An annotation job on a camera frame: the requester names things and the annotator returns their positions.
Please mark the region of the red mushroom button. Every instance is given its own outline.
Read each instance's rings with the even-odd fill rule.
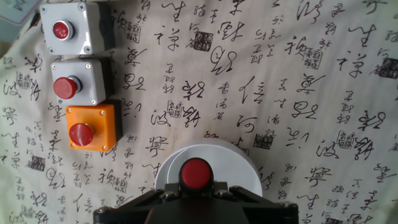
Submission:
[[[54,82],[54,92],[59,98],[64,100],[75,96],[77,91],[77,84],[70,78],[61,77]]]
[[[94,138],[93,130],[87,124],[74,124],[69,130],[69,137],[78,146],[86,146]]]
[[[190,189],[201,189],[211,179],[211,168],[202,159],[191,159],[183,165],[181,178]]]
[[[72,27],[66,21],[57,21],[52,27],[54,35],[60,40],[69,39],[72,35]]]

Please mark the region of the calligraphy print fabric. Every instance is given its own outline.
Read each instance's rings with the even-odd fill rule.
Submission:
[[[91,223],[178,146],[225,139],[300,223],[387,223],[398,203],[398,2],[109,2],[124,136],[68,147],[41,21],[1,59],[1,223]]]

